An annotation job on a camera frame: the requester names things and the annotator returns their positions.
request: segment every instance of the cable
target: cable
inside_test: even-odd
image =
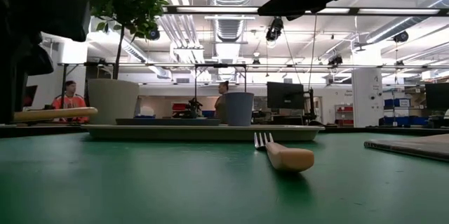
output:
[[[300,78],[300,75],[297,73],[296,63],[295,63],[295,60],[293,60],[294,58],[293,58],[293,55],[292,55],[292,51],[290,50],[290,45],[288,44],[287,32],[286,32],[285,29],[283,30],[283,35],[286,37],[286,42],[287,42],[288,52],[289,52],[289,54],[290,54],[290,58],[292,59],[293,67],[295,68],[297,80],[298,80],[298,81],[300,82],[300,84],[301,84],[301,78]]]
[[[310,81],[311,81],[311,68],[314,65],[314,54],[315,54],[315,38],[316,38],[316,19],[318,18],[317,14],[315,13],[315,25],[314,25],[314,43],[311,47],[311,60],[310,60],[310,73],[309,73],[309,87],[310,90]]]

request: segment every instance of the computer monitor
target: computer monitor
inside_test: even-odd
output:
[[[30,107],[33,105],[36,90],[37,86],[27,86],[25,89],[25,97],[23,98],[23,107]]]
[[[268,107],[274,109],[304,109],[304,86],[267,82]]]
[[[449,83],[426,84],[426,101],[428,110],[449,109]]]

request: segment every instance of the ceiling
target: ceiling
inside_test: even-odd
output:
[[[189,0],[192,5],[208,5],[208,0]],[[261,6],[268,0],[252,0],[252,5]],[[418,7],[425,0],[339,0],[333,1],[328,6],[335,7]],[[204,15],[193,15],[196,33],[199,41],[204,47],[204,58],[210,59],[215,55],[215,35],[210,20],[205,20]],[[288,22],[284,20],[284,32],[276,41],[274,48],[267,48],[265,41],[265,33],[267,26],[272,18],[257,16],[254,20],[247,20],[243,32],[243,41],[239,52],[239,62],[252,62],[254,52],[260,53],[260,62],[271,64],[291,63],[292,59],[296,63],[310,64],[312,58],[314,64],[320,63],[317,58],[326,53],[330,48],[347,38],[350,34],[358,32],[365,34],[372,32],[381,26],[391,22],[395,18],[392,17],[335,17],[335,16],[302,16],[297,20]],[[430,18],[415,25],[407,32],[410,38],[407,42],[399,44],[396,51],[396,44],[392,41],[381,41],[378,46],[382,48],[383,63],[392,64],[397,58],[402,58],[414,53],[425,51],[431,47],[447,42],[446,37],[449,35],[449,18]],[[146,53],[146,56],[154,62],[171,62],[170,60],[170,44],[171,40],[161,30],[161,38],[158,41],[145,41],[144,39],[136,39],[134,45],[139,47]],[[435,30],[441,29],[432,35],[428,35]],[[118,41],[114,39],[99,39],[98,35],[89,36],[90,57],[101,57],[107,60],[114,60],[117,50]],[[344,63],[351,62],[351,50],[342,49],[339,51],[344,58]],[[121,61],[133,62],[127,52],[122,51]],[[426,58],[415,61],[413,64],[421,65],[431,63],[432,60],[442,60],[449,56],[448,51],[439,51],[432,53]]]

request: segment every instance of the green table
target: green table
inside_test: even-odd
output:
[[[252,143],[0,140],[0,223],[444,223],[449,165],[363,148],[374,133],[289,144],[315,152],[277,174]]]

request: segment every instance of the gray cup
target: gray cup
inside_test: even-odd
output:
[[[226,115],[228,126],[251,126],[253,93],[226,93]]]

